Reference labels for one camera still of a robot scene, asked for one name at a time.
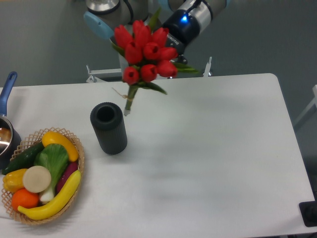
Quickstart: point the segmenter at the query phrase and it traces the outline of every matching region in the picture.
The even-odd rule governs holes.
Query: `orange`
[[[18,190],[11,200],[12,208],[17,211],[18,206],[25,208],[37,207],[39,203],[39,195],[37,193],[32,193],[26,190],[25,188]]]

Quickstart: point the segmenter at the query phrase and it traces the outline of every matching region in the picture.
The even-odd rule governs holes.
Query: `bok choy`
[[[68,164],[68,153],[60,144],[50,144],[36,157],[34,165],[47,168],[52,181],[47,189],[40,193],[40,201],[48,203],[55,197],[55,187]]]

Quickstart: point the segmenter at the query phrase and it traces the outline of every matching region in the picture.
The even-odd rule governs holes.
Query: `red tulip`
[[[141,27],[144,26],[144,22],[142,20],[136,20],[133,22],[132,28],[134,34],[140,30]]]
[[[168,29],[167,28],[159,28],[152,35],[152,41],[156,42],[159,47],[163,48],[166,44]]]
[[[177,75],[177,68],[169,60],[160,61],[157,68],[162,77],[175,77]]]
[[[135,84],[139,81],[139,72],[132,66],[126,67],[123,72],[123,81],[129,85]]]
[[[149,26],[145,26],[143,21],[135,21],[133,23],[134,41],[142,48],[151,40],[151,30]]]
[[[164,47],[160,50],[159,60],[171,60],[178,57],[177,50],[173,47]]]
[[[143,48],[143,55],[148,60],[157,60],[160,57],[159,45],[155,42],[148,42]]]
[[[125,48],[124,57],[129,64],[139,63],[143,59],[141,47],[134,41],[129,42]]]
[[[123,49],[126,48],[129,42],[133,41],[133,37],[123,25],[119,25],[119,27],[115,28],[114,37],[117,45]]]
[[[146,64],[141,68],[141,78],[147,83],[156,79],[157,75],[157,67],[154,64]]]

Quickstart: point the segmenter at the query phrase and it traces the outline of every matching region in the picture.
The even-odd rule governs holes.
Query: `white table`
[[[83,143],[86,167],[78,200],[61,219],[40,227],[1,219],[1,237],[242,238],[317,231],[300,215],[298,204],[314,197],[274,75],[156,83],[168,96],[138,91],[124,118],[128,146],[115,156],[101,150],[89,116],[101,102],[123,109],[125,100],[112,87],[125,94],[126,84],[15,87],[8,119],[21,137],[46,127],[69,129]]]

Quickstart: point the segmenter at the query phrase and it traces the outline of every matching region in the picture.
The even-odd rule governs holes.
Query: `toy banana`
[[[18,211],[25,214],[27,217],[33,220],[43,220],[49,218],[58,213],[66,204],[70,198],[74,195],[81,179],[81,173],[76,170],[71,174],[61,191],[53,198],[52,201],[41,207],[24,208],[18,206]]]

